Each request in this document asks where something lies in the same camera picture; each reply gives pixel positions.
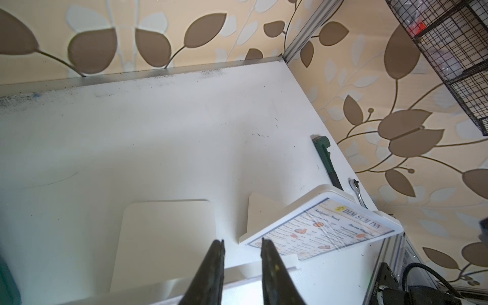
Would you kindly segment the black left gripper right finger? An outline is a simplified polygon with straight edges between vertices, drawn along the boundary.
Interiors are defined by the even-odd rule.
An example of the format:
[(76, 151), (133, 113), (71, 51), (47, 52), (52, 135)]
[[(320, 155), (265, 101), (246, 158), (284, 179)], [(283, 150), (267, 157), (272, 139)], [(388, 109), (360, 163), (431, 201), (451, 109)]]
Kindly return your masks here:
[(274, 243), (262, 239), (262, 288), (265, 305), (306, 303), (295, 287)]

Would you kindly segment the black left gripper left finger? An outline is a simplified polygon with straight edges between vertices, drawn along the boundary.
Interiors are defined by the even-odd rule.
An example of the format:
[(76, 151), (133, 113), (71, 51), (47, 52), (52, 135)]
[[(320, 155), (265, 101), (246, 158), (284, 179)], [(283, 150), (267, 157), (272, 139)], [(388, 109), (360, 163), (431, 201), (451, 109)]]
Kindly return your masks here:
[(214, 240), (179, 305), (221, 304), (224, 284), (224, 240)]

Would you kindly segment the white Dim Sum Inn menu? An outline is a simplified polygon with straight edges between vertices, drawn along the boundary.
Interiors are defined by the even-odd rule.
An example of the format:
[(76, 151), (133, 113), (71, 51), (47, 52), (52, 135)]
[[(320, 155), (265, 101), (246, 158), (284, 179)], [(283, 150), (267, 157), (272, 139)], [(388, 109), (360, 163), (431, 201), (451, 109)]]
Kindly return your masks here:
[(296, 255), (300, 261), (307, 261), (400, 232), (399, 224), (378, 211), (325, 198), (303, 204), (249, 237), (243, 237), (241, 243), (260, 249), (265, 238), (274, 243), (280, 255)]

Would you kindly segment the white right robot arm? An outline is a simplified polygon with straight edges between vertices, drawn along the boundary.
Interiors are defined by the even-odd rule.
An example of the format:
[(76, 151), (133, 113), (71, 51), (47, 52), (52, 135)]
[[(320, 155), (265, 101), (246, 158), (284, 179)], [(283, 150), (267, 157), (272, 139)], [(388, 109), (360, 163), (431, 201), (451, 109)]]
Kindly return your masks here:
[[(434, 276), (446, 289), (442, 292), (438, 289), (412, 285), (408, 286), (409, 273), (420, 268)], [(472, 302), (465, 299), (454, 287), (432, 268), (421, 263), (408, 264), (402, 273), (402, 281), (399, 282), (386, 263), (381, 263), (379, 271), (372, 286), (369, 304), (439, 304), (439, 305), (463, 305)]]

